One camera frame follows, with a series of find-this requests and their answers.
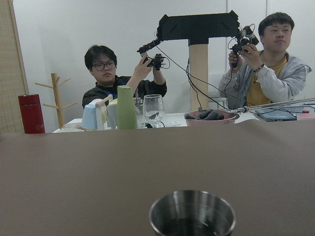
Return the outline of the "black teleoperation rig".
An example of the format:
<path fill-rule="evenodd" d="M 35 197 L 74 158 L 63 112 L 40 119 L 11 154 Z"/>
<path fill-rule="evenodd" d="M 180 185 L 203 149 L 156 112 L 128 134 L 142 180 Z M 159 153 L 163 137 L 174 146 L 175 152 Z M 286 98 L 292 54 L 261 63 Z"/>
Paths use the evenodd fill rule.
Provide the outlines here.
<path fill-rule="evenodd" d="M 247 44 L 259 43 L 249 26 L 240 27 L 238 15 L 234 11 L 202 15 L 164 15 L 159 21 L 156 39 L 140 47 L 138 53 L 143 56 L 166 40 L 188 40 L 190 108 L 195 111 L 209 105 L 208 44 L 209 38 L 218 37 L 235 39 L 236 43 L 231 48 L 235 54 Z"/>

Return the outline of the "pink bowl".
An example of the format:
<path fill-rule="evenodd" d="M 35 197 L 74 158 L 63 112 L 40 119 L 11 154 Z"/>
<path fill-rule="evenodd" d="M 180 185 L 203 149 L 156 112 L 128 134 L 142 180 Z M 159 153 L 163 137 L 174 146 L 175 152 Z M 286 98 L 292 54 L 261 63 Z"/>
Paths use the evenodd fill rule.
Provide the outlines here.
<path fill-rule="evenodd" d="M 223 110 L 192 111 L 184 114 L 187 126 L 209 126 L 234 124 L 239 118 L 238 113 L 228 113 Z"/>

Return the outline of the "steel rod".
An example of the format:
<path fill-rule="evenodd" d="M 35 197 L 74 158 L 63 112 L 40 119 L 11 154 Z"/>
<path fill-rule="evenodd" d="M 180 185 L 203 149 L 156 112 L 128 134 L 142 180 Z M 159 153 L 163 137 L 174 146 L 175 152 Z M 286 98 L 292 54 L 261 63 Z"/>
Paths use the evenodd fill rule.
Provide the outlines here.
<path fill-rule="evenodd" d="M 270 104 L 264 104 L 264 105 L 256 105 L 256 106 L 243 106 L 241 108 L 237 109 L 224 109 L 227 113 L 246 113 L 249 110 L 256 110 L 256 109 L 262 109 L 262 108 L 271 108 L 275 106 L 284 106 L 284 105 L 291 105 L 296 103 L 302 103 L 302 102 L 311 102 L 315 101 L 315 98 L 307 98 L 307 99 L 300 99 L 300 100 L 291 100 L 291 101 L 285 101 L 285 102 L 278 102 L 278 103 L 270 103 Z"/>

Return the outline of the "steel double jigger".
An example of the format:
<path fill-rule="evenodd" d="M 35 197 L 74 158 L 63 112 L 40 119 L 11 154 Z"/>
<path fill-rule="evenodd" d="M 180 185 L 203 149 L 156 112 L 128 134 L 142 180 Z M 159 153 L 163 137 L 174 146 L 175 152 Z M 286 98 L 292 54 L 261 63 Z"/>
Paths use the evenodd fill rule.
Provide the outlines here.
<path fill-rule="evenodd" d="M 201 190 L 179 190 L 159 198 L 149 220 L 157 236 L 229 236 L 236 225 L 231 205 Z"/>

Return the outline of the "red thermos bottle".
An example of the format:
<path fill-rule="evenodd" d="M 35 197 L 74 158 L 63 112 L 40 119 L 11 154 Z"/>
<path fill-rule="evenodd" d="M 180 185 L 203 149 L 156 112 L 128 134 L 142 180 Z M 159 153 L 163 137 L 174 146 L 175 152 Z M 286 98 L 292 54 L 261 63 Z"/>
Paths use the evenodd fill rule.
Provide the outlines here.
<path fill-rule="evenodd" d="M 26 134 L 45 133 L 39 95 L 20 95 L 18 101 L 24 132 Z"/>

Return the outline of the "green cup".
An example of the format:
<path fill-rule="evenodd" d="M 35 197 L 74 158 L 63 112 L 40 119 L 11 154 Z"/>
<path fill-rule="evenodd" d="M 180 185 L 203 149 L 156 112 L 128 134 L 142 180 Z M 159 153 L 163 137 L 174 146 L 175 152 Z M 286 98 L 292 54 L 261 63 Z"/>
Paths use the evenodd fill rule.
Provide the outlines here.
<path fill-rule="evenodd" d="M 136 129 L 137 117 L 132 88 L 127 85 L 118 86 L 117 102 L 118 129 Z"/>

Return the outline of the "wine glass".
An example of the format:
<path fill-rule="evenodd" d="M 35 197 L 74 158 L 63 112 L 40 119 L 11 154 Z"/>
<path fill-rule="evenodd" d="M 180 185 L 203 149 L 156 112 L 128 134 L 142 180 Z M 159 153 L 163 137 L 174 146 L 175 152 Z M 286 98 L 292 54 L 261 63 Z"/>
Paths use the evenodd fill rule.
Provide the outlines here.
<path fill-rule="evenodd" d="M 145 121 L 153 128 L 158 128 L 164 116 L 162 96 L 159 94 L 145 95 L 143 109 Z"/>

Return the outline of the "light blue cup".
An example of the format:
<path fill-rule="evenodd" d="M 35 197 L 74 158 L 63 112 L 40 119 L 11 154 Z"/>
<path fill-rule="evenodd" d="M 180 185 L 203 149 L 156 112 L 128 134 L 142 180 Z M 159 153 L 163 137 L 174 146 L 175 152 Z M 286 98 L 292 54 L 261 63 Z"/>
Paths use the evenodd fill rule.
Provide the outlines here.
<path fill-rule="evenodd" d="M 88 104 L 84 107 L 81 126 L 90 130 L 97 129 L 95 104 Z"/>

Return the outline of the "wooden mug tree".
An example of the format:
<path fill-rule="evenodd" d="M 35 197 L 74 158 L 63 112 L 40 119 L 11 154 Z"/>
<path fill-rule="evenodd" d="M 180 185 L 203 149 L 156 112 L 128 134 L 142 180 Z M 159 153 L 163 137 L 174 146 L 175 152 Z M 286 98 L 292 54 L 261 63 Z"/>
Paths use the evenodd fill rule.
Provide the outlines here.
<path fill-rule="evenodd" d="M 52 80 L 51 85 L 43 84 L 43 83 L 34 83 L 35 85 L 50 88 L 53 90 L 55 104 L 52 105 L 52 104 L 43 103 L 43 106 L 56 109 L 59 129 L 62 129 L 62 127 L 65 125 L 63 111 L 77 104 L 77 102 L 73 102 L 65 106 L 62 105 L 60 86 L 64 84 L 65 82 L 69 81 L 70 79 L 71 79 L 70 77 L 67 77 L 66 79 L 60 81 L 60 76 L 58 76 L 57 73 L 51 73 L 51 80 Z"/>

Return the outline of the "person in grey hoodie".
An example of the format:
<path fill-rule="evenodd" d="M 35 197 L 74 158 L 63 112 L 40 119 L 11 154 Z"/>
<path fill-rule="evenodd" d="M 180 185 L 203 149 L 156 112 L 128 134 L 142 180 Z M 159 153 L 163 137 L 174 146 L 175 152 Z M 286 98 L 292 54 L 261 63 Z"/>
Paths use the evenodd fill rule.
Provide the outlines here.
<path fill-rule="evenodd" d="M 311 68 L 286 51 L 293 28 L 288 14 L 273 13 L 258 27 L 262 51 L 248 44 L 238 56 L 230 52 L 230 69 L 219 83 L 230 109 L 290 101 L 303 91 Z"/>

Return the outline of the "seated person in black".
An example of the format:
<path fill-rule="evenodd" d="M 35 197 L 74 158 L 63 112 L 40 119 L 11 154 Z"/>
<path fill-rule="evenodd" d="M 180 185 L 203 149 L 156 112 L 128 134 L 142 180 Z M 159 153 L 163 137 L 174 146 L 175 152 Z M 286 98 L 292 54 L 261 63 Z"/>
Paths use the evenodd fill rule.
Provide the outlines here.
<path fill-rule="evenodd" d="M 133 92 L 138 92 L 140 98 L 145 95 L 159 94 L 165 96 L 167 85 L 162 72 L 153 66 L 147 56 L 143 56 L 136 65 L 132 76 L 118 76 L 117 57 L 110 48 L 106 46 L 91 46 L 85 56 L 85 65 L 89 73 L 95 78 L 95 87 L 85 92 L 82 98 L 82 106 L 103 100 L 108 95 L 113 99 L 118 98 L 118 86 L 127 85 Z"/>

